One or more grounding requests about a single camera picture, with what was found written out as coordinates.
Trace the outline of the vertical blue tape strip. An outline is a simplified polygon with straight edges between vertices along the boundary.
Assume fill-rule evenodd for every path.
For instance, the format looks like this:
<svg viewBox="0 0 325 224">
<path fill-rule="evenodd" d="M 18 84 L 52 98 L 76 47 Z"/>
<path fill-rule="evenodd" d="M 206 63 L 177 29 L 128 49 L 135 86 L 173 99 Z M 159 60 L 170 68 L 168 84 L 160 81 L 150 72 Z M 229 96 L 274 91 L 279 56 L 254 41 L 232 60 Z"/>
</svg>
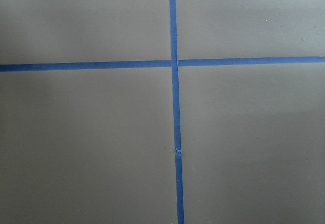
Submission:
<svg viewBox="0 0 325 224">
<path fill-rule="evenodd" d="M 184 221 L 176 0 L 169 0 L 177 223 Z"/>
</svg>

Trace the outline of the horizontal blue tape strip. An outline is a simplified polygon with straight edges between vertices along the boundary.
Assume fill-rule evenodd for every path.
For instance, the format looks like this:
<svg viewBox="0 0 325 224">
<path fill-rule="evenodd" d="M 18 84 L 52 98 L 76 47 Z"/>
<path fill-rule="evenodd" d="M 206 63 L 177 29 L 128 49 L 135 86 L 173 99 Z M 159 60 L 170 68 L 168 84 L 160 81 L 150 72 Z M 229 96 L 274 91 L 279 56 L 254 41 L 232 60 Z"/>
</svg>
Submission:
<svg viewBox="0 0 325 224">
<path fill-rule="evenodd" d="M 280 63 L 318 63 L 324 62 L 323 56 L 308 57 L 264 57 L 264 58 L 218 58 L 218 59 L 180 59 L 172 60 L 139 60 L 139 61 L 106 61 L 106 62 L 68 62 L 68 63 L 30 63 L 1 65 L 1 72 L 26 71 L 63 71 L 94 69 L 133 69 L 164 67 L 200 67 L 226 65 L 259 65 Z"/>
</svg>

